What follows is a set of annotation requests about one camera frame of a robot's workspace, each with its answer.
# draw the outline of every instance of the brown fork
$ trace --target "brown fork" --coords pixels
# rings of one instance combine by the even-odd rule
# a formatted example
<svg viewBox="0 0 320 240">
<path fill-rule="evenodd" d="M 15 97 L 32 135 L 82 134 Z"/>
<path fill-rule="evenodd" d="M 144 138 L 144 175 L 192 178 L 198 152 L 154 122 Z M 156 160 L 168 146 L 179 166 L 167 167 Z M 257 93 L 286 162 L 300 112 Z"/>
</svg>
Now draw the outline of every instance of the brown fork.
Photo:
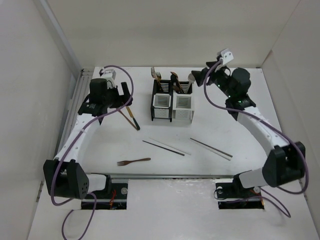
<svg viewBox="0 0 320 240">
<path fill-rule="evenodd" d="M 118 166 L 126 166 L 126 165 L 128 165 L 128 164 L 130 164 L 130 163 L 141 162 L 141 161 L 149 161 L 149 160 L 151 160 L 150 157 L 148 157 L 148 158 L 142 158 L 142 159 L 138 159 L 138 160 L 133 160 L 133 161 L 118 161 L 116 164 L 117 164 Z"/>
<path fill-rule="evenodd" d="M 159 85 L 159 90 L 162 91 L 162 87 L 161 87 L 161 74 L 158 71 L 155 71 L 155 67 L 151 67 L 151 76 L 157 81 L 158 85 Z"/>
</svg>

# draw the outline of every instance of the white tabletop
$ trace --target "white tabletop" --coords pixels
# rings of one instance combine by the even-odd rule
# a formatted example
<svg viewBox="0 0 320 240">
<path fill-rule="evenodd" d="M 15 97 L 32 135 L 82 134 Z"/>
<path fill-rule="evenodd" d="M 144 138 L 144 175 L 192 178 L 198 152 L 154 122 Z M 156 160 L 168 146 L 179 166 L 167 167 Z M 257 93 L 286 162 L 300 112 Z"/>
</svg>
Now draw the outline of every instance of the white tabletop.
<svg viewBox="0 0 320 240">
<path fill-rule="evenodd" d="M 134 79 L 131 107 L 141 126 L 136 131 L 119 114 L 103 120 L 86 152 L 84 170 L 96 173 L 128 174 L 193 174 L 234 175 L 260 168 L 266 154 L 253 136 L 227 112 L 207 103 L 203 90 L 195 87 L 195 114 L 191 125 L 174 126 L 169 121 L 151 121 L 150 101 L 153 81 L 149 67 L 126 68 Z M 174 71 L 185 79 L 196 68 L 158 68 L 163 78 Z M 279 122 L 261 69 L 249 69 L 252 86 L 249 95 L 261 113 L 278 129 Z M 116 80 L 125 80 L 117 71 Z M 214 86 L 211 98 L 224 105 L 225 96 Z M 180 156 L 153 147 L 142 140 L 167 140 L 192 152 Z M 228 161 L 191 142 L 195 138 L 221 149 L 234 157 Z M 149 162 L 118 167 L 116 162 L 139 158 Z M 298 181 L 284 186 L 298 191 Z M 127 210 L 97 210 L 84 240 L 318 240 L 308 205 L 303 195 L 289 195 L 277 188 L 265 189 L 279 198 L 291 212 L 292 218 L 281 215 L 265 202 L 265 210 L 218 210 L 213 198 L 215 183 L 211 179 L 189 180 L 130 180 Z M 44 185 L 29 240 L 62 239 L 61 225 L 71 209 L 80 209 L 80 200 L 55 207 Z M 90 217 L 90 210 L 75 211 L 66 222 L 67 238 L 80 237 Z"/>
<path fill-rule="evenodd" d="M 136 131 L 120 114 L 103 119 L 101 127 L 93 136 L 86 154 L 83 169 L 93 173 L 167 174 L 167 175 L 234 175 L 263 166 L 266 153 L 255 138 L 236 122 L 227 111 L 211 106 L 205 99 L 203 88 L 194 84 L 195 111 L 192 124 L 177 125 L 169 120 L 151 121 L 151 97 L 153 79 L 149 67 L 127 67 L 134 80 L 133 103 L 130 107 L 141 130 Z M 201 68 L 158 67 L 162 79 L 170 79 L 170 71 L 178 74 L 180 81 L 187 81 L 191 70 Z M 100 68 L 93 77 L 98 78 Z M 280 128 L 276 112 L 261 69 L 250 68 L 252 85 L 249 96 L 261 113 Z M 128 77 L 116 70 L 116 82 L 128 81 Z M 211 99 L 225 105 L 226 96 L 214 85 L 208 87 Z M 149 138 L 166 142 L 192 155 L 178 154 L 142 142 L 153 142 Z M 233 155 L 231 161 L 204 149 L 190 141 L 194 138 L 212 147 Z M 151 158 L 127 166 L 117 166 L 118 161 Z"/>
<path fill-rule="evenodd" d="M 284 187 L 297 191 L 300 186 L 295 181 Z M 130 180 L 127 210 L 97 210 L 83 240 L 319 240 L 303 195 L 265 189 L 286 205 L 292 218 L 267 201 L 265 210 L 219 210 L 211 179 Z M 68 209 L 80 208 L 80 200 L 53 206 L 46 190 L 28 240 L 61 240 Z M 64 231 L 68 240 L 79 239 L 90 215 L 91 210 L 70 215 Z"/>
</svg>

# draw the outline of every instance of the purple cable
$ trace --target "purple cable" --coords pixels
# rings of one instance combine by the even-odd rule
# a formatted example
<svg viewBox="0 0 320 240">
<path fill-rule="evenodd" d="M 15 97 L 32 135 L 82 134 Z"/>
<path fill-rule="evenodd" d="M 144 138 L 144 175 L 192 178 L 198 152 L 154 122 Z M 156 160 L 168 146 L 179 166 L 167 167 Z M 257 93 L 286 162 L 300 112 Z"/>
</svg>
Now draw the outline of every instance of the purple cable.
<svg viewBox="0 0 320 240">
<path fill-rule="evenodd" d="M 95 195 L 93 192 L 89 193 L 89 195 L 93 196 L 93 198 L 94 198 L 93 209 L 92 209 L 92 213 L 91 213 L 90 219 L 89 219 L 89 221 L 88 221 L 88 224 L 86 225 L 86 227 L 85 227 L 85 229 L 84 229 L 84 232 L 82 233 L 81 237 L 80 237 L 78 240 L 81 240 L 81 239 L 85 236 L 85 234 L 86 234 L 86 232 L 87 232 L 87 230 L 88 230 L 88 228 L 89 228 L 89 225 L 90 225 L 90 223 L 91 223 L 91 220 L 92 220 L 92 218 L 93 218 L 93 216 L 94 216 L 94 213 L 95 213 L 95 210 L 96 210 L 96 206 L 97 206 L 97 197 L 96 197 L 96 195 Z M 66 223 L 66 221 L 67 221 L 67 218 L 70 216 L 70 214 L 71 214 L 73 211 L 74 211 L 74 210 L 71 210 L 71 211 L 66 215 L 66 217 L 65 217 L 65 219 L 63 220 L 63 223 L 62 223 L 61 233 L 62 233 L 62 237 L 63 237 L 64 240 L 67 240 L 66 235 L 65 235 L 65 230 L 64 230 L 64 229 L 65 229 L 65 223 Z"/>
<path fill-rule="evenodd" d="M 94 119 L 92 119 L 91 121 L 89 121 L 89 122 L 83 127 L 82 130 L 85 130 L 85 129 L 86 129 L 90 124 L 92 124 L 94 121 L 97 121 L 98 119 L 104 118 L 104 117 L 106 117 L 106 116 L 109 116 L 109 115 L 111 115 L 111 114 L 113 114 L 113 113 L 116 113 L 116 112 L 120 111 L 120 110 L 123 109 L 128 103 L 130 103 L 130 101 L 132 100 L 132 97 L 133 97 L 133 94 L 134 94 L 134 81 L 132 80 L 132 77 L 130 76 L 130 74 L 129 74 L 126 70 L 124 70 L 122 67 L 120 67 L 120 66 L 107 65 L 107 66 L 103 67 L 103 69 L 107 69 L 107 68 L 120 69 L 120 70 L 122 70 L 122 71 L 129 77 L 130 82 L 131 82 L 131 88 L 132 88 L 132 89 L 131 89 L 131 95 L 130 95 L 128 101 L 126 101 L 126 103 L 125 103 L 123 106 L 121 106 L 121 107 L 119 107 L 119 108 L 117 108 L 117 109 L 115 109 L 115 110 L 113 110 L 113 111 L 111 111 L 111 112 L 108 112 L 108 113 L 106 113 L 106 114 L 103 114 L 103 115 L 101 115 L 101 116 L 95 117 Z M 59 164 L 58 164 L 58 166 L 56 167 L 56 170 L 55 170 L 55 172 L 54 172 L 54 175 L 53 175 L 53 178 L 52 178 L 50 196 L 51 196 L 51 202 L 52 202 L 52 204 L 55 205 L 55 206 L 64 205 L 64 204 L 66 204 L 66 203 L 68 203 L 68 202 L 70 202 L 70 201 L 72 200 L 72 198 L 70 198 L 70 199 L 68 199 L 68 200 L 66 200 L 66 201 L 57 203 L 57 202 L 55 201 L 55 186 L 56 186 L 57 177 L 58 177 L 58 174 L 59 174 L 59 171 L 60 171 L 60 168 L 61 168 L 62 163 L 64 162 L 66 156 L 67 156 L 68 153 L 70 152 L 71 148 L 75 145 L 75 143 L 77 142 L 77 140 L 80 138 L 80 136 L 82 135 L 82 133 L 83 133 L 83 131 L 80 131 L 79 134 L 78 134 L 78 135 L 74 138 L 74 140 L 71 142 L 70 146 L 67 148 L 67 150 L 65 151 L 65 153 L 63 154 L 63 156 L 61 157 L 61 159 L 59 159 Z"/>
<path fill-rule="evenodd" d="M 269 193 L 268 191 L 260 188 L 260 190 L 262 192 L 265 192 L 266 194 L 268 194 L 269 196 L 271 196 L 272 198 L 274 198 L 274 200 L 276 200 L 283 208 L 285 211 L 283 211 L 277 204 L 275 204 L 270 198 L 267 198 L 265 196 L 251 196 L 251 197 L 248 197 L 248 198 L 243 198 L 243 199 L 238 199 L 238 200 L 234 200 L 234 201 L 226 201 L 227 203 L 229 204 L 234 204 L 234 203 L 240 203 L 240 202 L 245 202 L 249 199 L 264 199 L 264 200 L 267 200 L 268 202 L 272 203 L 272 205 L 274 205 L 280 212 L 282 212 L 286 217 L 288 218 L 291 218 L 291 214 L 289 212 L 289 210 L 286 208 L 286 206 L 278 199 L 276 198 L 275 196 L 273 196 L 271 193 Z"/>
<path fill-rule="evenodd" d="M 209 75 L 211 74 L 211 72 L 217 68 L 217 66 L 219 64 L 221 64 L 223 62 L 222 59 L 220 59 L 218 62 L 216 62 L 209 70 L 208 72 L 206 73 L 205 77 L 204 77 L 204 83 L 203 83 L 203 89 L 204 89 L 204 95 L 205 95 L 205 98 L 209 101 L 209 103 L 211 105 L 213 105 L 214 107 L 218 108 L 218 109 L 222 109 L 222 110 L 227 110 L 227 111 L 231 111 L 231 112 L 237 112 L 237 113 L 241 113 L 241 114 L 245 114 L 245 115 L 248 115 L 258 121 L 260 121 L 262 124 L 264 124 L 265 126 L 267 126 L 269 129 L 271 129 L 272 131 L 276 132 L 277 134 L 279 134 L 281 137 L 283 137 L 284 139 L 286 139 L 294 148 L 295 150 L 297 151 L 297 153 L 299 154 L 300 158 L 302 159 L 302 162 L 303 162 L 303 166 L 304 166 L 304 170 L 305 170 L 305 184 L 303 186 L 303 188 L 301 189 L 301 191 L 297 191 L 297 192 L 294 192 L 294 191 L 289 191 L 289 190 L 286 190 L 280 186 L 278 186 L 278 189 L 288 193 L 288 194 L 295 194 L 295 195 L 298 195 L 298 194 L 303 194 L 307 188 L 308 188 L 308 185 L 309 185 L 309 170 L 308 170 L 308 166 L 307 166 L 307 162 L 306 162 L 306 159 L 304 157 L 304 155 L 302 154 L 302 152 L 300 151 L 300 149 L 298 148 L 298 146 L 287 136 L 285 135 L 284 133 L 282 133 L 281 131 L 279 131 L 278 129 L 276 129 L 275 127 L 271 126 L 269 123 L 267 123 L 266 121 L 262 120 L 261 118 L 257 117 L 256 115 L 253 115 L 249 112 L 246 112 L 246 111 L 242 111 L 242 110 L 238 110 L 238 109 L 232 109 L 232 108 L 228 108 L 228 107 L 223 107 L 223 106 L 219 106 L 217 104 L 215 104 L 214 102 L 212 102 L 208 96 L 208 93 L 207 93 L 207 79 L 209 77 Z"/>
</svg>

